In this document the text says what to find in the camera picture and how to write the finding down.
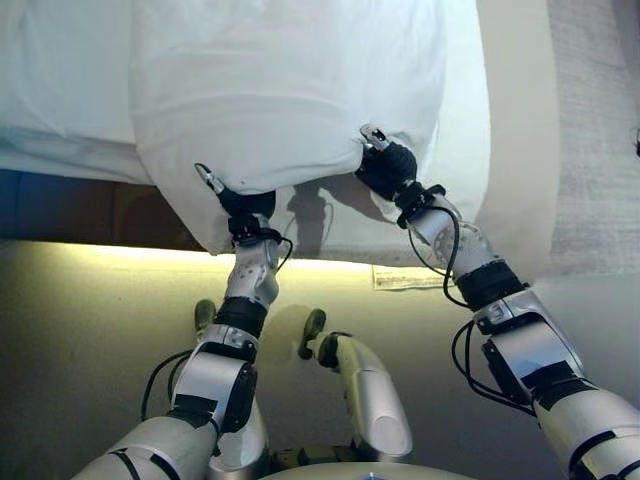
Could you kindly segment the robot right hand black silver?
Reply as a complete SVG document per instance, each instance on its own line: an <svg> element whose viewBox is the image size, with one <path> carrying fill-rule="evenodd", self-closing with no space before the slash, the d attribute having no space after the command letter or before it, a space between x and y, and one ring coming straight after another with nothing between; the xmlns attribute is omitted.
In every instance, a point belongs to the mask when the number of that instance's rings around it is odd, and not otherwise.
<svg viewBox="0 0 640 480"><path fill-rule="evenodd" d="M358 180L402 211L433 202L433 195L417 180L417 160L407 147L372 124L362 126L360 134L365 146L355 171Z"/></svg>

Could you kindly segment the robot left hand black silver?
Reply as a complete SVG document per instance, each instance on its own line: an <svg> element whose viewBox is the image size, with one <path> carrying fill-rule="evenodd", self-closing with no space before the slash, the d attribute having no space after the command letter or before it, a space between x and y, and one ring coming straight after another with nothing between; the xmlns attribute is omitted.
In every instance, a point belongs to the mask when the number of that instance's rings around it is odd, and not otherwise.
<svg viewBox="0 0 640 480"><path fill-rule="evenodd" d="M275 191L241 195L227 187L203 163L195 163L194 169L228 214L228 230L235 244L271 240L279 245L283 241L282 235L269 224L275 211Z"/></svg>

